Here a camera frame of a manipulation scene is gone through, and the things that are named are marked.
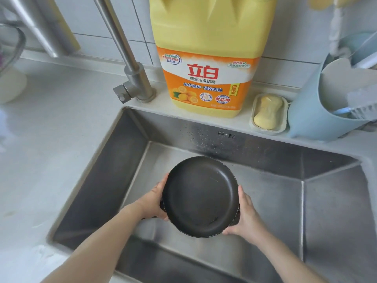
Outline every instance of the forearm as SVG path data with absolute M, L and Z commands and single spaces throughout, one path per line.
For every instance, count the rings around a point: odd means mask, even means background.
M 114 218 L 89 236 L 42 283 L 106 283 L 135 226 L 142 219 L 138 204 L 124 207 Z
M 269 259 L 284 283 L 326 283 L 272 234 L 266 232 L 257 246 Z

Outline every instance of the stainless steel sink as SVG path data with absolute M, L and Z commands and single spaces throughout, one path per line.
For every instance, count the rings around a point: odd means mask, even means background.
M 376 282 L 375 223 L 357 160 L 133 109 L 120 116 L 51 243 L 75 249 L 196 155 L 223 161 L 271 232 L 330 282 Z M 159 219 L 140 222 L 116 269 L 143 283 L 281 282 L 242 238 L 192 238 Z

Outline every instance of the hand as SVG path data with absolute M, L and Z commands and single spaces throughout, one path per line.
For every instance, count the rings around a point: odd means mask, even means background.
M 261 217 L 255 210 L 252 199 L 245 194 L 242 186 L 238 186 L 239 205 L 241 217 L 237 225 L 229 226 L 222 232 L 224 235 L 236 234 L 254 245 L 259 245 L 268 230 Z
M 163 179 L 150 192 L 135 201 L 135 204 L 141 207 L 144 219 L 156 216 L 166 221 L 169 220 L 166 213 L 160 208 L 160 201 L 168 176 L 169 173 L 166 173 Z

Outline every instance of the yellow plastic bottle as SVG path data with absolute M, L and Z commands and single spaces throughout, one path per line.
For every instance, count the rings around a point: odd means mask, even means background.
M 234 117 L 270 32 L 276 0 L 149 0 L 158 54 L 175 105 Z

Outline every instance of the frying pan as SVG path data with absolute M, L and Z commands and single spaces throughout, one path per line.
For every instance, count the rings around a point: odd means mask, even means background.
M 220 161 L 188 158 L 170 171 L 160 206 L 181 232 L 212 237 L 238 223 L 238 183 Z

